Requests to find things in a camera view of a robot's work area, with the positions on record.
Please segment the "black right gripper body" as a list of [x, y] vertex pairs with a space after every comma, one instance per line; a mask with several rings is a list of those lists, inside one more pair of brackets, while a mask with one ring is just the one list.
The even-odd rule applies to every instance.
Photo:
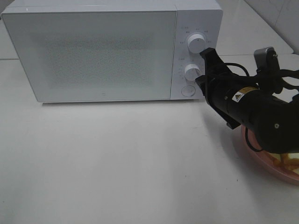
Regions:
[[257, 91], [256, 84], [250, 84], [237, 79], [237, 75], [231, 73], [228, 77], [207, 77], [208, 95], [215, 106], [227, 115], [244, 124], [249, 121], [249, 109], [241, 105], [245, 95]]

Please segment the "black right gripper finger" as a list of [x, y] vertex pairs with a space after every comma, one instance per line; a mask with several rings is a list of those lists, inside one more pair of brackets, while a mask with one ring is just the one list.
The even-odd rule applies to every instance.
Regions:
[[221, 109], [217, 108], [215, 104], [211, 100], [211, 95], [208, 95], [208, 81], [206, 76], [200, 76], [195, 79], [196, 84], [202, 91], [203, 96], [209, 106], [211, 106], [225, 121], [229, 128], [235, 129], [239, 127], [241, 124], [223, 112]]
[[204, 59], [205, 71], [203, 77], [228, 77], [231, 70], [225, 65], [215, 48], [206, 48], [200, 52]]

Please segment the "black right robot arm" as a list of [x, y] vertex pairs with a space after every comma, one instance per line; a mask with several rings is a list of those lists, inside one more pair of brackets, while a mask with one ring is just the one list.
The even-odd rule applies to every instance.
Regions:
[[264, 150], [275, 154], [296, 153], [299, 150], [299, 97], [291, 102], [280, 100], [283, 89], [298, 90], [286, 82], [297, 79], [296, 70], [281, 69], [273, 47], [254, 52], [256, 74], [233, 73], [232, 63], [221, 60], [214, 48], [201, 52], [205, 74], [196, 78], [207, 104], [231, 129], [244, 126], [252, 132]]

